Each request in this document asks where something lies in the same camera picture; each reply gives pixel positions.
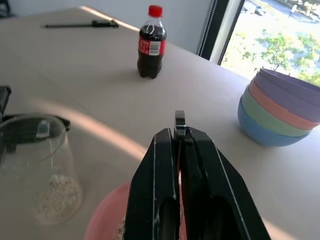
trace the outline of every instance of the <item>plastic bowl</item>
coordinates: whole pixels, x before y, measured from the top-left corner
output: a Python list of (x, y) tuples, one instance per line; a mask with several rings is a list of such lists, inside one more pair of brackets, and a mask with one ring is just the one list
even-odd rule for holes
[[(113, 190), (95, 210), (83, 240), (113, 240), (118, 225), (127, 212), (130, 183)], [(182, 211), (179, 239), (187, 240), (186, 222)]]
[(320, 87), (298, 78), (262, 68), (260, 74), (270, 83), (320, 108)]
[(252, 118), (257, 124), (260, 124), (264, 128), (280, 135), (290, 137), (300, 137), (308, 134), (311, 130), (302, 130), (291, 126), (269, 112), (267, 112), (256, 100), (251, 96), (248, 87), (246, 87), (244, 94), (242, 95), (242, 105), (245, 112)]
[(256, 123), (251, 117), (248, 116), (246, 111), (242, 105), (242, 97), (238, 106), (238, 120), (240, 123), (241, 129), (253, 140), (258, 142), (263, 146), (268, 147), (283, 147), (294, 144), (302, 139), (304, 139), (307, 135), (304, 136), (283, 136), (276, 134), (258, 123)]
[(320, 122), (312, 122), (289, 112), (287, 109), (283, 108), (275, 101), (266, 96), (254, 81), (250, 82), (249, 92), (254, 100), (263, 107), (268, 113), (275, 116), (277, 119), (302, 130), (312, 130), (314, 127), (318, 126)]
[(259, 89), (277, 104), (311, 122), (320, 122), (320, 108), (306, 102), (286, 90), (270, 83), (264, 76), (257, 73), (253, 78)]

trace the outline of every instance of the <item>table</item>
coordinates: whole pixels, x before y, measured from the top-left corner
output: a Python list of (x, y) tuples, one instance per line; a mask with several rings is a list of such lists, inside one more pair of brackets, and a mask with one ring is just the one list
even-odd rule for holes
[(86, 189), (82, 208), (59, 231), (30, 230), (30, 239), (82, 239), (99, 202), (131, 179), (153, 135), (174, 126), (175, 110), (184, 110), (187, 124), (213, 138), (240, 172), (272, 239), (319, 239), (319, 129), (291, 146), (262, 147), (237, 120), (248, 79), (170, 43), (159, 76), (143, 79), (134, 29), (41, 28), (98, 18), (88, 10), (0, 22), (1, 84), (13, 91), (6, 113), (70, 119), (69, 142)]

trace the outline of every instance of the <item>coca-cola bottle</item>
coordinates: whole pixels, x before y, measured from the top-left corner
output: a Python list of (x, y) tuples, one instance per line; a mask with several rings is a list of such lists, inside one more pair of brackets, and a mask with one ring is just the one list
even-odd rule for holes
[(149, 6), (149, 19), (140, 29), (137, 66), (143, 78), (155, 79), (162, 68), (167, 38), (161, 22), (162, 14), (161, 6)]

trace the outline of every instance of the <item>white granules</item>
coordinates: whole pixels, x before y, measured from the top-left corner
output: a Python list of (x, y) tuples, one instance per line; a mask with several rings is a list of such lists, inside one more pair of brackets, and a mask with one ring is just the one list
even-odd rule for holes
[(57, 224), (66, 220), (80, 206), (82, 189), (69, 176), (53, 174), (48, 189), (34, 199), (35, 217), (42, 224)]
[(126, 221), (126, 218), (124, 217), (116, 228), (116, 232), (113, 236), (113, 240), (122, 240), (125, 233), (125, 221)]

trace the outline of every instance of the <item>white wall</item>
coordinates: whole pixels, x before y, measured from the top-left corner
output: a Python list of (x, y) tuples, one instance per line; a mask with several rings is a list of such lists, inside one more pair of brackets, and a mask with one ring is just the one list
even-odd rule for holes
[(148, 6), (163, 6), (168, 40), (196, 53), (211, 0), (9, 0), (18, 16), (34, 15), (88, 5), (140, 28), (148, 18)]

